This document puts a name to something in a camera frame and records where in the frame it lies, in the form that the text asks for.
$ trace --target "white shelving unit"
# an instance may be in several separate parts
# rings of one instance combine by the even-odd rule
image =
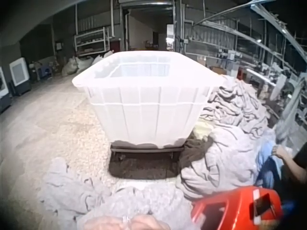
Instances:
[[[79,57],[107,52],[110,50],[109,30],[103,27],[102,29],[75,35],[74,43],[76,54]],[[98,43],[101,45],[93,47],[93,44]]]

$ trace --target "white plastic bin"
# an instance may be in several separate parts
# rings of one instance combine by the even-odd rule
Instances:
[[[109,141],[123,148],[180,147],[224,78],[167,51],[115,53],[72,83],[86,92]]]

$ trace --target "gray cloth pile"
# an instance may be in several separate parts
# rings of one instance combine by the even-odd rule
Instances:
[[[181,154],[176,186],[187,199],[253,185],[258,151],[236,126],[216,124],[208,141],[190,140]]]
[[[190,202],[174,185],[151,184],[143,190],[128,187],[111,194],[101,180],[73,172],[62,158],[53,160],[39,199],[57,215],[62,230],[82,230],[95,217],[132,218],[137,214],[153,215],[172,230],[199,230],[190,218]]]
[[[266,108],[256,97],[256,90],[241,80],[227,77],[215,90],[201,114],[210,121],[240,127],[251,139],[258,139],[268,125]]]

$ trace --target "fabric scrap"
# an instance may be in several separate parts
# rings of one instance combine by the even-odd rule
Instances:
[[[217,123],[208,141],[187,143],[181,154],[181,174],[176,186],[187,199],[194,200],[253,185],[257,153],[253,141],[242,129]]]
[[[253,140],[260,138],[268,125],[266,108],[257,99],[256,90],[231,77],[211,94],[201,117],[238,126]]]
[[[126,187],[111,194],[100,179],[75,173],[63,158],[52,161],[38,197],[57,216],[61,230],[83,230],[85,222],[96,217],[138,214],[153,215],[172,230],[200,230],[190,217],[191,203],[174,184]]]

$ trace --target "dusty floor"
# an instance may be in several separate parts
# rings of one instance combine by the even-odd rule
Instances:
[[[54,157],[64,157],[80,173],[102,177],[108,186],[140,175],[149,180],[175,176],[165,160],[116,162],[109,170],[109,143],[72,78],[35,85],[0,116],[1,212],[5,210],[18,229],[56,228],[36,198]]]

